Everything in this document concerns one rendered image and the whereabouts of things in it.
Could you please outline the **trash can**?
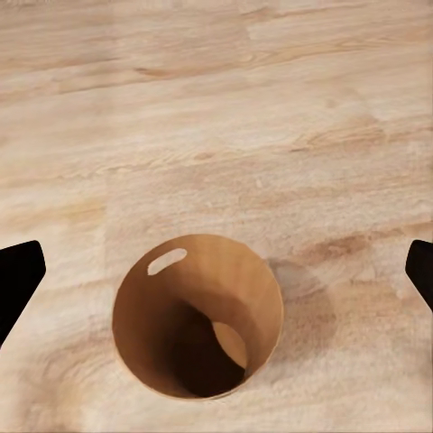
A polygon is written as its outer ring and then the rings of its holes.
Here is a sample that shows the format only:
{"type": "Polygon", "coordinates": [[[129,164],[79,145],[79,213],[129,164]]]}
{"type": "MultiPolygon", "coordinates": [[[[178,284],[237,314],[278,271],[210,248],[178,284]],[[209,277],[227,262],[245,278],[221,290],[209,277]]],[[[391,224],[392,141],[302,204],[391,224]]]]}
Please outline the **trash can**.
{"type": "Polygon", "coordinates": [[[172,237],[124,275],[111,333],[125,369],[142,385],[181,401],[225,398],[273,355],[283,324],[279,283],[257,253],[216,234],[172,237]],[[147,273],[152,261],[187,255],[147,273]]]}

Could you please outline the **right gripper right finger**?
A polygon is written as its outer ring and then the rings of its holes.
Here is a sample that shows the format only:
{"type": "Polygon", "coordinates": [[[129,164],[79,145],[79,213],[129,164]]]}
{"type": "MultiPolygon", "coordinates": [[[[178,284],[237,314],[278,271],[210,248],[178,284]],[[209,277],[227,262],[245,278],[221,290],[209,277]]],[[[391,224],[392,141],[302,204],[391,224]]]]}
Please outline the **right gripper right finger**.
{"type": "Polygon", "coordinates": [[[433,311],[433,243],[412,241],[405,263],[408,278],[433,311]]]}

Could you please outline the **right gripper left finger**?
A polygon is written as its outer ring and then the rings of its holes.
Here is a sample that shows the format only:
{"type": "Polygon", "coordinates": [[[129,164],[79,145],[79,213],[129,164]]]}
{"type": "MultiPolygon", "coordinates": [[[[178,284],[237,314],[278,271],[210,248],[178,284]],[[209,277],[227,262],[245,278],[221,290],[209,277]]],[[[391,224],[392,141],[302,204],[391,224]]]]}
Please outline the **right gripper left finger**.
{"type": "Polygon", "coordinates": [[[37,240],[0,250],[0,346],[46,272],[41,244],[37,240]]]}

